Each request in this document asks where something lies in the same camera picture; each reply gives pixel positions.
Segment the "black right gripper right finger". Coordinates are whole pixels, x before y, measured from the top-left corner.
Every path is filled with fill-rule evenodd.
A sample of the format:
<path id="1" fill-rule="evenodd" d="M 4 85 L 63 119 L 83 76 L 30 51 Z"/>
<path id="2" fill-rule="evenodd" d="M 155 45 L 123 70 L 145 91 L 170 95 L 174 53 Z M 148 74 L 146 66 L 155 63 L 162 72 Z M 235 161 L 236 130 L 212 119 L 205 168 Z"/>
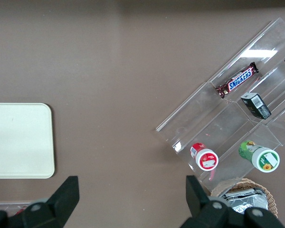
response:
<path id="1" fill-rule="evenodd" d="M 268 210 L 252 207 L 244 214 L 218 200 L 210 200 L 198 179 L 186 177 L 186 201 L 189 217 L 182 228 L 283 228 L 284 225 Z"/>

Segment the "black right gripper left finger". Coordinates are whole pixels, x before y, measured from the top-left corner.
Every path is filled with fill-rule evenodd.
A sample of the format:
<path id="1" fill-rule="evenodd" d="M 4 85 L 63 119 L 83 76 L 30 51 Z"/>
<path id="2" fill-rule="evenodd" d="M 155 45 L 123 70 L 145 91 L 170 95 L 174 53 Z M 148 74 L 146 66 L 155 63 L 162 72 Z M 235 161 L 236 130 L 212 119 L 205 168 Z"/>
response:
<path id="1" fill-rule="evenodd" d="M 0 228 L 62 228 L 79 202 L 79 181 L 69 176 L 46 202 L 37 202 L 8 217 L 0 210 Z"/>

